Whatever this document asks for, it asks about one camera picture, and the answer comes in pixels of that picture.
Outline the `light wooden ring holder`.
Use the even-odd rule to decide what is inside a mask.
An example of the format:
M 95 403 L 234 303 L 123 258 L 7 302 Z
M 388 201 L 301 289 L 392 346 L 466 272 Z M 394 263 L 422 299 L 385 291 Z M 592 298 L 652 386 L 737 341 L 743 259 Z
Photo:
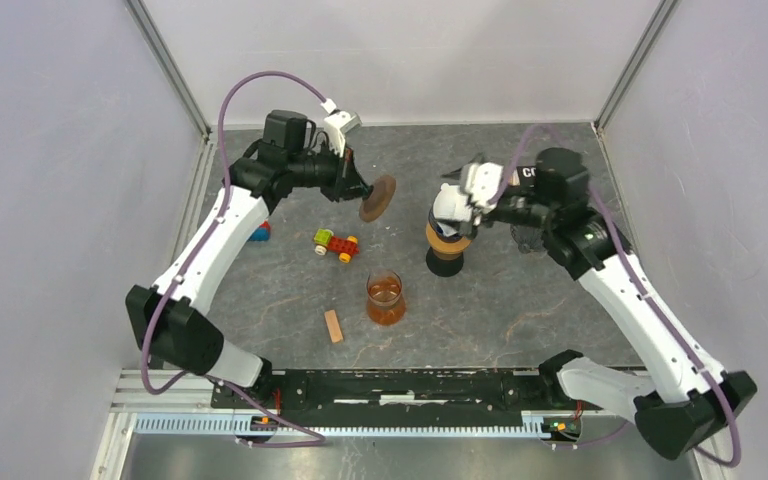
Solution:
M 445 240 L 431 224 L 426 224 L 425 235 L 432 252 L 444 258 L 461 255 L 472 243 L 469 238 L 460 237 L 457 240 Z

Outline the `orange glass carafe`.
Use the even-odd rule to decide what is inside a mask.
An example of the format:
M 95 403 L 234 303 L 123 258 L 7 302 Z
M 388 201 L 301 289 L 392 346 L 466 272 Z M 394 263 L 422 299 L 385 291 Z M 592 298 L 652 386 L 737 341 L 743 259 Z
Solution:
M 372 271 L 366 283 L 367 316 L 376 324 L 391 326 L 406 313 L 401 277 L 392 270 Z

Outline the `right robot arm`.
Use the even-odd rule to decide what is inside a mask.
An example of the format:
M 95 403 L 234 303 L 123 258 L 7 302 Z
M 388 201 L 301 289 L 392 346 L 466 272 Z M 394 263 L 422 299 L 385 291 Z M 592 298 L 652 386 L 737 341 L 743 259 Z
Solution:
M 590 184 L 582 156 L 548 148 L 532 176 L 475 157 L 451 173 L 429 212 L 427 265 L 439 276 L 462 267 L 482 226 L 506 223 L 539 231 L 550 258 L 609 314 L 646 368 L 645 376 L 602 366 L 567 350 L 539 367 L 537 392 L 551 408 L 597 406 L 634 425 L 661 457 L 674 460 L 727 431 L 729 466 L 741 445 L 736 419 L 757 393 L 744 371 L 728 371 L 677 319 L 646 279 L 630 242 Z

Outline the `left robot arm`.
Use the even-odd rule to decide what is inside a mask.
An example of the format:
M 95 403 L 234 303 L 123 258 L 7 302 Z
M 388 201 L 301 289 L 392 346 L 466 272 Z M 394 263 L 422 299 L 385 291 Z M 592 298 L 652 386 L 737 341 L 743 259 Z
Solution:
M 150 287 L 135 285 L 125 305 L 136 344 L 145 358 L 236 385 L 250 407 L 274 394 L 270 364 L 227 340 L 207 317 L 229 267 L 255 230 L 296 188 L 316 188 L 333 202 L 367 200 L 381 192 L 357 171 L 346 135 L 360 126 L 355 113 L 325 117 L 324 138 L 297 112 L 274 110 L 263 135 L 228 170 L 209 215 L 173 264 Z

